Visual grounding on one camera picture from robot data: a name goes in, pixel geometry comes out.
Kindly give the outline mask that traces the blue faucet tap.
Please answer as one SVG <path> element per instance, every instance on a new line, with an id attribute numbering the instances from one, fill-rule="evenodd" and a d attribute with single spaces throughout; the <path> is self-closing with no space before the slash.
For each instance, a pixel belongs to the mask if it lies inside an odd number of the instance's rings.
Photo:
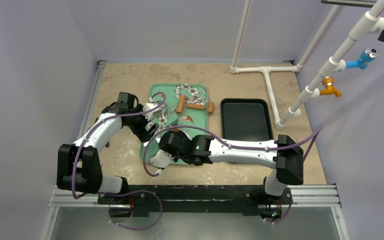
<path id="1" fill-rule="evenodd" d="M 366 48 L 359 56 L 359 59 L 355 61 L 346 61 L 345 68 L 352 69 L 358 68 L 361 70 L 365 70 L 369 63 L 374 61 L 379 56 L 379 51 L 375 48 L 369 47 Z"/>

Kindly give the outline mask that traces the white pvc pipe frame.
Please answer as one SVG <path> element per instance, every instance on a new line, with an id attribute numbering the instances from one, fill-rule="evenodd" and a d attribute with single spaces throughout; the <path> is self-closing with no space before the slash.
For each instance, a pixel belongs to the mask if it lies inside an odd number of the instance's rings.
<path id="1" fill-rule="evenodd" d="M 245 37 L 246 24 L 252 9 L 252 2 L 245 1 L 241 23 L 229 72 L 231 74 L 258 73 L 265 80 L 269 101 L 272 106 L 274 127 L 282 130 L 288 121 L 304 114 L 307 101 L 314 102 L 325 91 L 322 81 L 335 73 L 346 70 L 348 62 L 356 62 L 365 55 L 374 59 L 378 55 L 373 49 L 380 47 L 362 42 L 373 37 L 375 40 L 384 31 L 384 0 L 324 0 L 326 10 L 312 36 L 291 66 L 261 65 L 239 66 L 239 52 Z M 294 73 L 301 92 L 296 100 L 282 112 L 275 99 L 273 78 L 275 73 Z"/>

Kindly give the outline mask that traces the orange faucet tap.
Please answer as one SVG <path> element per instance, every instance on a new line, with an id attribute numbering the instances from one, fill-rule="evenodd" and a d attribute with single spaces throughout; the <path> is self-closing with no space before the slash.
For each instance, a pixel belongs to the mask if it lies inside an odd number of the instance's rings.
<path id="1" fill-rule="evenodd" d="M 327 76 L 322 80 L 324 89 L 320 90 L 321 96 L 334 95 L 335 97 L 341 97 L 342 93 L 335 88 L 335 80 L 332 76 Z"/>

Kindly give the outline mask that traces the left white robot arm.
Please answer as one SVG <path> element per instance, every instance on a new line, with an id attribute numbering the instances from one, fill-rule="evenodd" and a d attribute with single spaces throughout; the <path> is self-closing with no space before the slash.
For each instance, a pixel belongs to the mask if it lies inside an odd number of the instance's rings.
<path id="1" fill-rule="evenodd" d="M 71 144 L 62 144 L 57 153 L 56 185 L 71 191 L 75 199 L 85 194 L 109 194 L 118 205 L 129 199 L 129 185 L 124 177 L 103 174 L 99 154 L 111 138 L 128 127 L 141 143 L 147 143 L 158 125 L 150 124 L 155 111 L 161 110 L 166 95 L 157 92 L 145 105 L 137 96 L 120 92 L 117 101 L 105 107 L 94 125 Z"/>

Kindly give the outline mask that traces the aluminium frame rail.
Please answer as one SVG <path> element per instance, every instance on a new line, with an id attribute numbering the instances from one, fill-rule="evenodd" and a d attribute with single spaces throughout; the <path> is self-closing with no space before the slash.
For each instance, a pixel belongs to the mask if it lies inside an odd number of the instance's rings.
<path id="1" fill-rule="evenodd" d="M 78 139 L 81 136 L 83 136 L 89 129 L 89 125 L 91 123 L 91 118 L 93 116 L 93 109 L 94 105 L 97 100 L 97 95 L 99 92 L 100 84 L 102 82 L 104 70 L 107 64 L 107 60 L 98 60 L 96 64 L 96 70 L 93 71 L 94 78 L 91 85 L 91 90 L 89 91 L 89 94 L 87 95 L 87 103 L 86 107 L 83 108 L 83 118 L 79 127 L 79 130 L 76 134 L 76 138 Z M 44 225 L 44 229 L 41 233 L 40 240 L 50 240 L 52 238 L 53 230 L 55 228 L 56 220 L 59 214 L 59 206 L 53 205 L 54 197 L 57 196 L 57 192 L 59 191 L 57 185 L 55 185 L 52 195 L 50 198 L 50 202 L 48 205 L 48 212 L 46 216 L 46 221 Z"/>

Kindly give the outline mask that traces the wooden rolling pin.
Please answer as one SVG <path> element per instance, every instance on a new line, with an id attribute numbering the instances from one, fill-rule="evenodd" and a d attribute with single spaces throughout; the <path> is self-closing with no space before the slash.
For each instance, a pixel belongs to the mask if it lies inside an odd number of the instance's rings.
<path id="1" fill-rule="evenodd" d="M 175 113 L 177 115 L 181 115 L 184 112 L 184 109 L 193 109 L 204 111 L 207 115 L 212 115 L 214 112 L 215 104 L 214 102 L 206 103 L 205 105 L 201 104 L 193 104 L 187 103 L 186 96 L 184 94 L 180 94 L 178 98 L 178 104 L 175 109 Z"/>

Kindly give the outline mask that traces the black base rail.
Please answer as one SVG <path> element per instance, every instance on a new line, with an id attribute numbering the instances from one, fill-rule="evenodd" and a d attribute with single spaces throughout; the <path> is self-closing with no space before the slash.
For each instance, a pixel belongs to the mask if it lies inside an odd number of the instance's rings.
<path id="1" fill-rule="evenodd" d="M 262 185 L 130 185 L 118 196 L 101 193 L 99 205 L 126 207 L 134 217 L 150 213 L 219 213 L 277 222 L 293 204 L 289 188 L 269 196 Z"/>

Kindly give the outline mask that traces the black baking tray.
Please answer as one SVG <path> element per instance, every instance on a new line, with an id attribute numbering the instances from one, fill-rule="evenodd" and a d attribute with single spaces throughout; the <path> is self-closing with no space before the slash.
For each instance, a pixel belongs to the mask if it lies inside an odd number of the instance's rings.
<path id="1" fill-rule="evenodd" d="M 225 98 L 220 103 L 222 138 L 233 141 L 274 139 L 269 106 L 258 98 Z"/>

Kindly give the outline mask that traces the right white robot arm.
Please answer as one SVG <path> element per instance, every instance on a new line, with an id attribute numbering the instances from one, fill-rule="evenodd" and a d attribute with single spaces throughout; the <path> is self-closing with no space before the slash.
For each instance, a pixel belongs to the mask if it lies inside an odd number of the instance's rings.
<path id="1" fill-rule="evenodd" d="M 190 137 L 184 131 L 169 130 L 158 142 L 158 152 L 150 163 L 161 173 L 178 160 L 194 166 L 239 163 L 270 168 L 260 196 L 268 204 L 280 198 L 287 186 L 304 183 L 304 151 L 288 135 L 276 140 L 232 141 L 212 135 Z"/>

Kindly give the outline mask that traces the green floral tray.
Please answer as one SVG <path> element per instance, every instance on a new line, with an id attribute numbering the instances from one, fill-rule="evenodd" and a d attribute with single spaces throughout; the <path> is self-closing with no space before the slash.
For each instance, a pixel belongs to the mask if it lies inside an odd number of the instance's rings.
<path id="1" fill-rule="evenodd" d="M 154 113 L 151 122 L 147 124 L 149 129 L 157 125 L 157 130 L 171 126 L 196 126 L 208 128 L 209 114 L 206 109 L 188 108 L 187 104 L 200 105 L 206 108 L 209 105 L 210 97 L 208 89 L 201 84 L 188 83 L 157 83 L 150 90 L 148 97 L 155 96 L 154 102 L 159 104 L 163 100 L 161 93 L 166 96 L 161 110 Z"/>

